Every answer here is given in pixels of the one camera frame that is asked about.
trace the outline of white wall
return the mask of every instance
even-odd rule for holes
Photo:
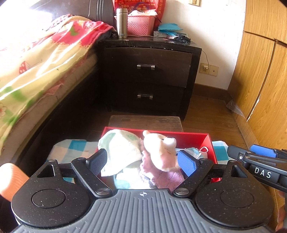
[[[241,44],[246,0],[166,0],[162,23],[176,23],[206,52],[218,76],[197,73],[196,83],[226,89],[229,86]],[[200,63],[207,63],[201,53]]]

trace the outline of red bag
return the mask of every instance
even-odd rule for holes
[[[127,8],[128,13],[131,13],[133,10],[144,12],[146,10],[156,9],[158,14],[154,21],[154,30],[156,30],[163,16],[165,1],[166,0],[113,0],[113,4],[115,10],[118,8]]]

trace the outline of drawer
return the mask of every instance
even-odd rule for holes
[[[142,113],[177,114],[184,88],[141,83],[114,83],[111,87],[112,108]]]
[[[191,53],[157,48],[104,49],[106,69],[113,71],[110,75],[113,81],[186,87],[191,58]]]

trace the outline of black nightstand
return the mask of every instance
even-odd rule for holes
[[[153,37],[98,43],[108,108],[185,118],[201,48]]]

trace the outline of thermos lid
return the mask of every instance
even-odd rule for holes
[[[117,13],[127,13],[127,8],[118,8]]]

